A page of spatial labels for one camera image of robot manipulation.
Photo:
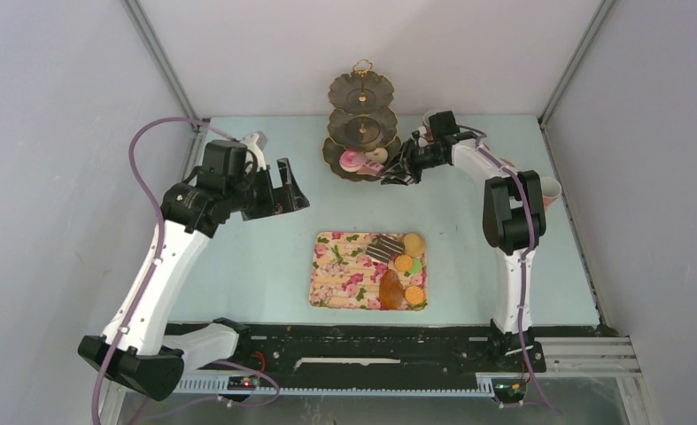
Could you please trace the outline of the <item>pink handled tongs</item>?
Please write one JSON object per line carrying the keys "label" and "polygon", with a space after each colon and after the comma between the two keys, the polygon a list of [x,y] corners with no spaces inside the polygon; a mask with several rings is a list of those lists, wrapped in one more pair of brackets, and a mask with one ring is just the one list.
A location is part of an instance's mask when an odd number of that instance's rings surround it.
{"label": "pink handled tongs", "polygon": [[356,174],[375,178],[382,178],[387,170],[388,167],[386,165],[371,159],[367,159],[360,165],[359,169],[356,171]]}

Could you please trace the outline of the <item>pink frosted donut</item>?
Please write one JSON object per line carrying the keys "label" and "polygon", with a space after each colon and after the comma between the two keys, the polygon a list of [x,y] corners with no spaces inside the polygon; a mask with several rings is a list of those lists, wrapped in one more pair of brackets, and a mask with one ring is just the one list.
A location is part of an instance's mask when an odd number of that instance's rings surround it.
{"label": "pink frosted donut", "polygon": [[344,151],[339,158],[340,167],[350,173],[358,172],[366,163],[368,158],[362,152]]}

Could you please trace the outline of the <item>white donut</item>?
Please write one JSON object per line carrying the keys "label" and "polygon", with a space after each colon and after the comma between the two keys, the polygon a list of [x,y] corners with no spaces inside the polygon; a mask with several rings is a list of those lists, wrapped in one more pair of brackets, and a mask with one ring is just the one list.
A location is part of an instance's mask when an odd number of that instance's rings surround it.
{"label": "white donut", "polygon": [[373,151],[366,152],[365,155],[368,159],[378,164],[384,164],[388,159],[388,151],[385,148],[376,148]]}

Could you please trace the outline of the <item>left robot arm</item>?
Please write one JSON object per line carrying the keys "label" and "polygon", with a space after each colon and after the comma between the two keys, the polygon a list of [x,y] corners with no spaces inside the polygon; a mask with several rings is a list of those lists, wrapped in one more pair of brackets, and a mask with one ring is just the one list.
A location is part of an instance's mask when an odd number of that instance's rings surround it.
{"label": "left robot arm", "polygon": [[169,314],[195,262],[233,213],[256,220],[302,210],[309,202],[286,158],[277,160],[282,184],[274,187],[261,132],[240,141],[215,140],[201,166],[166,192],[141,271],[118,312],[98,336],[85,336],[78,353],[106,377],[156,401],[168,398],[182,376],[221,359],[242,368],[252,344],[248,328],[217,319],[180,335],[166,332]]}

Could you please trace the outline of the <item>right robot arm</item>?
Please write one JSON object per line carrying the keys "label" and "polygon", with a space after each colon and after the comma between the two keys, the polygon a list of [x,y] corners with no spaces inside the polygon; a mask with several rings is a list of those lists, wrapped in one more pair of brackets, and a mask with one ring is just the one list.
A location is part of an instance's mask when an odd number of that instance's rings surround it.
{"label": "right robot arm", "polygon": [[482,229],[497,264],[497,304],[491,321],[487,356],[500,370],[537,353],[531,333],[530,276],[541,237],[546,232],[546,208],[541,178],[535,171],[518,171],[485,146],[485,132],[461,125],[451,111],[427,118],[427,143],[420,132],[401,144],[380,171],[383,184],[409,186],[423,171],[453,166],[484,185]]}

